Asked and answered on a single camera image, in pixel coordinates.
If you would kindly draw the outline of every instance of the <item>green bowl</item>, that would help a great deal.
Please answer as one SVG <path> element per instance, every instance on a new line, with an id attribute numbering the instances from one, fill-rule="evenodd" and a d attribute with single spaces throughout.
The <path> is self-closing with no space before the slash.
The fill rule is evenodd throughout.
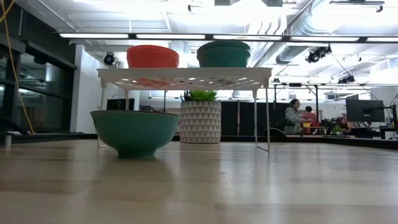
<path id="1" fill-rule="evenodd" d="M 202 45 L 198 50 L 197 54 L 201 54 L 205 50 L 212 49 L 215 47 L 237 47 L 245 51 L 250 51 L 250 46 L 244 42 L 238 40 L 216 40 L 207 44 Z"/>
<path id="2" fill-rule="evenodd" d="M 117 150 L 120 159 L 153 156 L 169 143 L 180 116 L 142 111 L 92 111 L 99 138 Z"/>
<path id="3" fill-rule="evenodd" d="M 237 47 L 215 47 L 197 55 L 201 68 L 247 67 L 250 53 Z"/>

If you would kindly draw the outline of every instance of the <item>bowl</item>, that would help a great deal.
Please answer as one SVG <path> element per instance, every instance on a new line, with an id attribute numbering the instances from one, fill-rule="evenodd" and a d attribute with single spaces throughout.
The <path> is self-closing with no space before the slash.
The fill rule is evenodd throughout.
<path id="1" fill-rule="evenodd" d="M 245 44 L 244 42 L 238 40 L 217 40 L 207 44 L 202 45 L 198 50 L 197 54 L 202 53 L 205 50 L 212 49 L 215 47 L 237 47 L 247 52 L 250 51 L 250 46 Z"/>
<path id="2" fill-rule="evenodd" d="M 197 55 L 199 65 L 205 67 L 247 67 L 250 53 L 237 47 L 214 47 Z"/>
<path id="3" fill-rule="evenodd" d="M 179 58 L 175 51 L 154 45 L 139 45 L 127 50 L 129 68 L 177 68 Z"/>
<path id="4" fill-rule="evenodd" d="M 161 51 L 165 53 L 169 53 L 170 55 L 179 58 L 179 54 L 175 52 L 172 49 L 168 49 L 167 47 L 161 47 L 161 46 L 156 46 L 156 45 L 137 45 L 130 47 L 127 52 L 134 53 L 137 50 L 155 50 L 155 51 Z"/>
<path id="5" fill-rule="evenodd" d="M 174 137 L 180 116 L 143 111 L 92 111 L 98 137 L 120 159 L 153 156 Z"/>

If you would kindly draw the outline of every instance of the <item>computer monitor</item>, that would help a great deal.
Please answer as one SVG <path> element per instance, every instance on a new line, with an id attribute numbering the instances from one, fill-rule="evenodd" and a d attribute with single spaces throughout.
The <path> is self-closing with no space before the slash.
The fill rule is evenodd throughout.
<path id="1" fill-rule="evenodd" d="M 126 110 L 126 99 L 108 100 L 106 104 L 107 110 Z M 129 110 L 134 110 L 134 98 L 129 99 Z"/>
<path id="2" fill-rule="evenodd" d="M 356 122 L 386 122 L 380 100 L 346 100 L 347 120 Z"/>

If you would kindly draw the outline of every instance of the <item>white planter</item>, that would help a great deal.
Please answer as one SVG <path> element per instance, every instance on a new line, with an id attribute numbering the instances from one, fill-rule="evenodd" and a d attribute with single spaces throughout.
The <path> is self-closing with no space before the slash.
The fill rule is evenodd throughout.
<path id="1" fill-rule="evenodd" d="M 180 142 L 219 143 L 221 103 L 186 101 L 181 103 Z"/>

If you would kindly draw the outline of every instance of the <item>potted plant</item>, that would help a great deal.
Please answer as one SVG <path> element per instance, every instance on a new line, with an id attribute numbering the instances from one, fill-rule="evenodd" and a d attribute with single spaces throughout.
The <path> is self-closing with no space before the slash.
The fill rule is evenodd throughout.
<path id="1" fill-rule="evenodd" d="M 221 103 L 215 91 L 187 91 L 181 96 L 180 142 L 219 143 Z"/>
<path id="2" fill-rule="evenodd" d="M 343 129 L 342 129 L 340 126 L 335 126 L 335 127 L 333 128 L 333 133 L 335 133 L 335 134 L 337 134 L 337 135 L 342 134 L 342 132 L 343 132 Z"/>

